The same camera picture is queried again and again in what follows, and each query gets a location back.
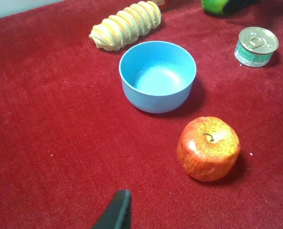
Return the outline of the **black left gripper right finger holding lime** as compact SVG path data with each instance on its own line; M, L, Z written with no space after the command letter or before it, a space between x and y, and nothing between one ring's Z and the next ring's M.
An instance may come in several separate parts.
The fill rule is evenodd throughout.
M228 0L223 6L223 13L226 15L233 15L242 9L259 3L260 0Z

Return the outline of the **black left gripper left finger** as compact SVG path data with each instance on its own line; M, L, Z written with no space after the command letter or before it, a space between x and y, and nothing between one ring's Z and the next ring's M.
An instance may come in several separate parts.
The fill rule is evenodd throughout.
M93 229L131 229L131 192L121 189L115 192Z

